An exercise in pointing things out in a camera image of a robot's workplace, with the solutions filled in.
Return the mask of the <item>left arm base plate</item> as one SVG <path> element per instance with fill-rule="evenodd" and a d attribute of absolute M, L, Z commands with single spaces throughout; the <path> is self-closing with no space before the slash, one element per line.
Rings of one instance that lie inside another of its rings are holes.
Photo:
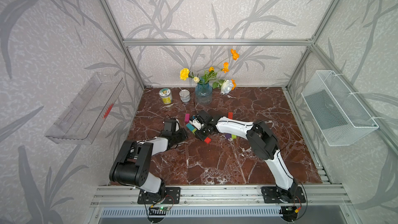
<path fill-rule="evenodd" d="M 158 193 L 140 191 L 137 203 L 141 205 L 149 204 L 178 204 L 181 196 L 180 187 L 161 188 Z"/>

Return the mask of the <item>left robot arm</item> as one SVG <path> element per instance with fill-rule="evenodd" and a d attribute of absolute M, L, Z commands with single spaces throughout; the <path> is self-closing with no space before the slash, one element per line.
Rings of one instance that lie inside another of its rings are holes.
<path fill-rule="evenodd" d="M 164 198 L 165 182 L 150 173 L 151 158 L 185 141 L 187 134 L 176 118 L 165 120 L 159 136 L 150 140 L 123 142 L 110 169 L 109 180 L 135 186 L 153 196 Z"/>

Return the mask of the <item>teal block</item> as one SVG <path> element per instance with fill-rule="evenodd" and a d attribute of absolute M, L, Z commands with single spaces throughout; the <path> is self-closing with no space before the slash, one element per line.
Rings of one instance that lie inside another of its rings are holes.
<path fill-rule="evenodd" d="M 195 128 L 192 124 L 187 123 L 186 127 L 192 132 L 192 130 Z"/>

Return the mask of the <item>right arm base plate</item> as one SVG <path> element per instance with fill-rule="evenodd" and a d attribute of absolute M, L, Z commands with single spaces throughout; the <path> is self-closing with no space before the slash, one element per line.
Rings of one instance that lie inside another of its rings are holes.
<path fill-rule="evenodd" d="M 264 203 L 306 203 L 302 187 L 294 186 L 292 190 L 284 190 L 276 186 L 261 188 Z"/>

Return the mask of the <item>magenta block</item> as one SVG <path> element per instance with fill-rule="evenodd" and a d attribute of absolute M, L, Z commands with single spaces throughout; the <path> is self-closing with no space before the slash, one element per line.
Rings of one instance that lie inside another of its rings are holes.
<path fill-rule="evenodd" d="M 190 114 L 185 114 L 184 123 L 188 123 L 190 120 Z"/>

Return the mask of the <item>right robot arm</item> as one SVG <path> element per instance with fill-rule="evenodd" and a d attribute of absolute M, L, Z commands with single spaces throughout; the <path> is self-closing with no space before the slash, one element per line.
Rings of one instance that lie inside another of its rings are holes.
<path fill-rule="evenodd" d="M 220 115 L 211 116 L 202 110 L 190 117 L 189 123 L 196 128 L 195 136 L 202 141 L 208 140 L 214 133 L 231 134 L 246 139 L 255 155 L 266 162 L 274 176 L 276 197 L 286 203 L 295 199 L 297 181 L 282 159 L 277 137 L 264 121 L 238 121 Z"/>

